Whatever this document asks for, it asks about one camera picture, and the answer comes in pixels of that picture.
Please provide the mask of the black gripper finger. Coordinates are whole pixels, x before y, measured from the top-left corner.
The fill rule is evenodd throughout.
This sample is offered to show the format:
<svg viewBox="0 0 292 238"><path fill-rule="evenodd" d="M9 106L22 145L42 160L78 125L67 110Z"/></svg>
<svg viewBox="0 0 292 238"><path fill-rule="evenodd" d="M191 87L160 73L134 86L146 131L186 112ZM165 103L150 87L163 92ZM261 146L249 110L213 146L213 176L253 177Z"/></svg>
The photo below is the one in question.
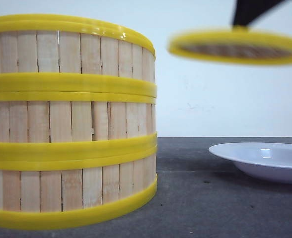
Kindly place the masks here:
<svg viewBox="0 0 292 238"><path fill-rule="evenodd" d="M232 27L246 27L260 16L287 0L237 0Z"/></svg>

